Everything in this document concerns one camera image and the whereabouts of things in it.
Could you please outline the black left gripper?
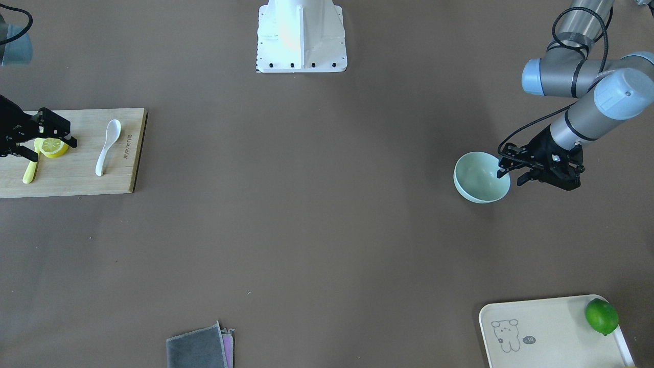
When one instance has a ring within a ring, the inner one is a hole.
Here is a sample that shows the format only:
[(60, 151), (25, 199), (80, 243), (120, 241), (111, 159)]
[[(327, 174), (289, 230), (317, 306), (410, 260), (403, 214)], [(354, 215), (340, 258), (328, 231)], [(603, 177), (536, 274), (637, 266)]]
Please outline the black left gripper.
[(512, 170), (530, 167), (528, 172), (517, 179), (517, 186), (539, 181), (572, 191), (581, 186), (581, 174), (586, 169), (582, 165), (581, 146), (575, 145), (572, 150), (560, 147), (554, 141), (549, 127), (538, 133), (526, 147), (504, 144), (498, 147), (498, 154), (498, 179)]

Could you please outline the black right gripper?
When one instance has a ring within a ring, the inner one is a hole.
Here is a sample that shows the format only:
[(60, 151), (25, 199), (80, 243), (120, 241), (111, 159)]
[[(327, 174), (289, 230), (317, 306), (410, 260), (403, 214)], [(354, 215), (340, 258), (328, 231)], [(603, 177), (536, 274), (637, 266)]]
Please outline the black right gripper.
[(39, 153), (21, 145), (36, 137), (59, 139), (70, 148), (78, 146), (77, 139), (72, 136), (70, 121), (61, 115), (40, 108), (32, 116), (1, 95), (1, 157), (21, 156), (37, 163)]

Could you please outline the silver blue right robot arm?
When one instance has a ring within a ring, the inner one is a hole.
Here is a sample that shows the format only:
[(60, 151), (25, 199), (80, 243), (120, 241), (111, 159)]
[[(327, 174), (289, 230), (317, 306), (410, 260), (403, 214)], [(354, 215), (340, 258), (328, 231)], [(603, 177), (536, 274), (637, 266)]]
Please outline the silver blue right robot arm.
[[(28, 27), (21, 29), (2, 18), (2, 66), (30, 63), (33, 50), (27, 30)], [(16, 103), (1, 96), (2, 157), (21, 156), (37, 162), (38, 154), (22, 145), (37, 138), (59, 139), (71, 148), (76, 148), (77, 139), (71, 132), (70, 121), (55, 112), (40, 108), (36, 114), (30, 115)]]

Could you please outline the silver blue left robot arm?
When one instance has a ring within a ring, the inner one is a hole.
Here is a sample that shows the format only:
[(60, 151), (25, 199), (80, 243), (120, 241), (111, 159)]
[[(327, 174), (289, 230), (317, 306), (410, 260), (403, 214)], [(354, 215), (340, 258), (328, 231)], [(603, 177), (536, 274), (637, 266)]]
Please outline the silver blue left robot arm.
[(570, 97), (572, 105), (552, 113), (554, 122), (519, 146), (498, 146), (497, 177), (528, 168), (517, 179), (546, 182), (566, 191), (581, 184), (582, 150), (591, 142), (638, 116), (653, 101), (652, 53), (633, 52), (619, 60), (590, 60), (594, 44), (608, 47), (612, 1), (573, 1), (554, 21), (543, 57), (529, 60), (522, 72), (526, 93)]

